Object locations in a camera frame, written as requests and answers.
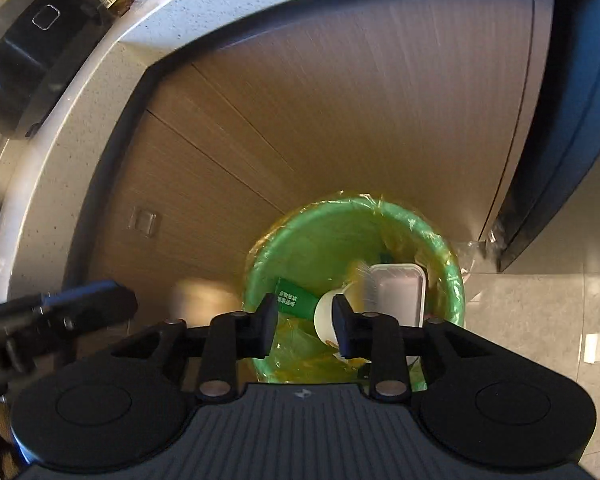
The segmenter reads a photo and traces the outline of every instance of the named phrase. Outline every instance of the trash can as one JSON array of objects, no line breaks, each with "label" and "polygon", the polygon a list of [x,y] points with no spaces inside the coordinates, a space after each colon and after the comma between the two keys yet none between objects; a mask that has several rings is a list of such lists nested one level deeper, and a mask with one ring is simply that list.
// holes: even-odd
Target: trash can
[{"label": "trash can", "polygon": [[[317,297],[342,286],[353,262],[416,263],[427,274],[425,313],[462,326],[464,288],[456,256],[416,213],[369,195],[338,195],[295,211],[275,224],[250,251],[244,308],[252,312],[279,278]],[[258,380],[274,383],[355,381],[359,363],[322,343],[310,320],[279,314],[270,355],[254,360]],[[414,391],[426,388],[416,362]]]}]

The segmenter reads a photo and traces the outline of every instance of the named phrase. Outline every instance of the green package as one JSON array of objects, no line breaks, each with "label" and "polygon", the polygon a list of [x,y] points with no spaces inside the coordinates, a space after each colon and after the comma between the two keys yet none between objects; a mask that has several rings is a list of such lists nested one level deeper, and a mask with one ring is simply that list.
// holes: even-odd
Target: green package
[{"label": "green package", "polygon": [[318,298],[301,286],[297,286],[284,278],[278,278],[276,282],[276,299],[278,300],[278,310],[280,312],[302,319],[313,320]]}]

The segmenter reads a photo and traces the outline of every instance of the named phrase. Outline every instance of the green trash can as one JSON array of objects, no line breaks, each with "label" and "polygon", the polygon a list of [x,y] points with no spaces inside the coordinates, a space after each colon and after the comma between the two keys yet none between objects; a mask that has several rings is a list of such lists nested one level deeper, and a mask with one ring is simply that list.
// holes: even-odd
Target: green trash can
[{"label": "green trash can", "polygon": [[[355,262],[378,264],[387,255],[422,266],[425,313],[462,326],[462,277],[445,239],[416,213],[369,195],[313,203],[274,225],[250,251],[244,308],[255,310],[278,278],[320,297],[342,286]],[[359,365],[322,343],[311,321],[282,313],[270,355],[254,360],[258,379],[274,383],[355,381]],[[410,374],[414,391],[426,388],[417,362]]]}]

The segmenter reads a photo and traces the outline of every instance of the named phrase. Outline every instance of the white stone countertop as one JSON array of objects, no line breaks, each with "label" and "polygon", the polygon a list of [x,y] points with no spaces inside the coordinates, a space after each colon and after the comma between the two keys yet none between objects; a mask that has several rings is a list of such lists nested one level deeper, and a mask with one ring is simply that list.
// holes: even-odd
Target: white stone countertop
[{"label": "white stone countertop", "polygon": [[94,170],[147,67],[218,28],[291,0],[141,0],[96,47],[35,137],[0,212],[0,302],[62,286]]}]

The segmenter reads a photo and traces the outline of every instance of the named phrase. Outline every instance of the tile floor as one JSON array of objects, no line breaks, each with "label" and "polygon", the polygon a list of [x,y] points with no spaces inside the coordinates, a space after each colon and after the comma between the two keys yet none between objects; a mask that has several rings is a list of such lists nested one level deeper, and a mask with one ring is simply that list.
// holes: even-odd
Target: tile floor
[{"label": "tile floor", "polygon": [[591,395],[598,423],[580,463],[600,479],[600,274],[473,273],[466,291],[468,330],[576,380]]}]

